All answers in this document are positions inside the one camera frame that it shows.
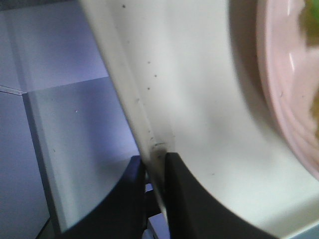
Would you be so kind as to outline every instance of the white wall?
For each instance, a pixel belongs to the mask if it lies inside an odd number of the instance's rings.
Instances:
[[[34,239],[48,218],[22,97],[0,92],[0,238]]]
[[[112,82],[28,93],[61,230],[91,212],[138,155]]]
[[[76,1],[0,12],[0,85],[25,92],[108,76]]]

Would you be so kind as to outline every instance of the pink plate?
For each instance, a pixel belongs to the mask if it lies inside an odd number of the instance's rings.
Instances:
[[[318,34],[304,0],[258,2],[258,63],[266,100],[301,164],[319,179],[319,140],[311,107],[319,90]]]

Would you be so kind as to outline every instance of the white panel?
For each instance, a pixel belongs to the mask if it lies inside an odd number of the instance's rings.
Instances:
[[[0,238],[34,239],[48,218],[22,97],[0,93]]]
[[[261,229],[289,237],[316,223],[319,182],[273,129],[258,88],[255,0],[81,2],[151,178],[160,146]]]
[[[18,78],[29,92],[108,76],[77,1],[8,10],[0,20],[5,84]]]
[[[64,231],[107,196],[139,152],[108,78],[28,96]]]

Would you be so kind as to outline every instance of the white plastic surface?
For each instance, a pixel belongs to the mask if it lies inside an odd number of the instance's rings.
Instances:
[[[164,152],[176,151],[259,228],[289,238],[316,223],[319,182],[277,134],[261,91],[255,0],[81,3],[155,187]]]

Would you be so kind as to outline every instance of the black plastic part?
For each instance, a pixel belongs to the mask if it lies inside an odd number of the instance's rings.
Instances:
[[[161,213],[154,190],[150,190],[145,193],[145,208],[146,218],[150,218]]]
[[[57,239],[141,239],[145,167],[132,157],[114,189],[89,215]]]
[[[177,153],[165,158],[165,203],[171,239],[275,239],[214,199]]]

